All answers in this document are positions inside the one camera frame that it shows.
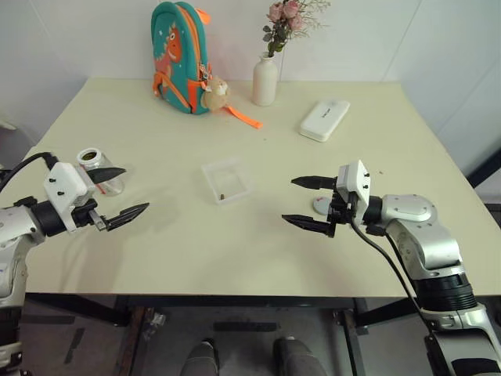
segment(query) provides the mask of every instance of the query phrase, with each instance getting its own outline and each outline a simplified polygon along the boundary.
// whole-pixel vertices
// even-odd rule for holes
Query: white wall
[[[265,44],[270,0],[191,0],[207,10],[214,70],[251,79]],[[329,26],[292,41],[282,80],[392,81],[464,173],[501,147],[500,0],[332,0]],[[86,77],[150,78],[150,15],[157,0],[2,0],[0,163],[36,143]]]

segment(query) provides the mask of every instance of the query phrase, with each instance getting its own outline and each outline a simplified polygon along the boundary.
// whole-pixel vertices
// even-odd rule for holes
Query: backpack
[[[187,114],[209,111],[202,98],[212,79],[204,31],[210,20],[207,13],[186,2],[162,2],[151,16],[153,94]],[[262,126],[228,104],[224,108],[255,128]]]

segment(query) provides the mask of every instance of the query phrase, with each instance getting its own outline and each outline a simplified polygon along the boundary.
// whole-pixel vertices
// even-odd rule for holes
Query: orange strap
[[[263,126],[263,123],[261,123],[260,121],[257,121],[257,120],[254,120],[254,119],[251,119],[250,117],[242,114],[241,112],[235,110],[233,107],[231,106],[226,106],[225,109],[231,114],[233,115],[235,118],[237,119],[240,119],[241,121],[243,121],[244,123],[247,123],[249,124],[251,127],[254,127],[256,129],[259,129],[260,127]]]
[[[198,104],[198,97],[197,97],[197,89],[198,88],[204,88],[205,82],[204,81],[193,81],[193,80],[188,80],[188,101],[189,105],[191,106],[191,112],[196,113],[196,106]]]
[[[211,22],[211,15],[200,8],[195,8],[195,11],[198,13],[198,17],[200,17],[200,21],[202,24],[208,25]]]
[[[172,90],[172,92],[175,94],[175,96],[178,97],[179,99],[179,102],[182,103],[182,105],[186,108],[191,108],[191,106],[189,105],[189,103],[186,101],[185,97],[182,96],[181,92],[178,90],[178,88],[176,88],[174,86],[174,84],[171,82],[170,78],[166,75],[166,74],[163,74],[162,72],[156,72],[155,73],[155,80],[154,82],[157,82],[158,78],[161,78],[161,83],[162,83],[162,86],[164,85],[164,82],[167,83],[167,87]]]

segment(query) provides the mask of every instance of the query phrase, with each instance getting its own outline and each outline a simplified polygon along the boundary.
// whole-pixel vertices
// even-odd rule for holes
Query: floor
[[[499,213],[493,215],[501,226]],[[110,296],[92,296],[113,305]],[[501,309],[501,300],[496,298]],[[370,299],[375,308],[388,299]],[[326,311],[317,309],[163,309],[166,323],[148,341],[142,341],[133,376],[177,375],[199,340],[213,337],[222,361],[221,375],[272,375],[272,343],[293,335],[319,358],[329,376],[351,375],[341,327]],[[214,322],[275,323],[268,332],[214,331]],[[501,328],[496,327],[501,337]],[[37,376],[114,376],[126,329],[86,320],[46,307],[27,304],[21,322],[23,368]],[[371,327],[359,337],[366,374],[429,375],[423,344],[425,330],[416,318]]]
[[[320,360],[330,376],[352,375],[342,327],[332,314],[317,309],[167,309],[167,323],[147,344],[134,376],[178,375],[191,348],[202,338],[215,339],[221,376],[273,376],[272,344],[293,335]],[[215,331],[214,322],[276,323],[276,331]],[[427,375],[423,324],[416,318],[370,329],[359,337],[369,375]]]

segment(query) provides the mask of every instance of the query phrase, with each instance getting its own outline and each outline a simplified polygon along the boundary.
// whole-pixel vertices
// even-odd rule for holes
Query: green leaves
[[[284,42],[287,39],[287,33],[285,32],[285,29],[283,27],[278,27],[276,29],[276,35],[279,37],[279,40],[281,42]]]
[[[274,40],[272,42],[269,42],[268,43],[268,51],[269,51],[269,54],[268,54],[268,57],[273,57],[274,55],[274,52],[282,52],[283,50],[283,47],[285,46],[287,42],[279,42],[278,40]]]

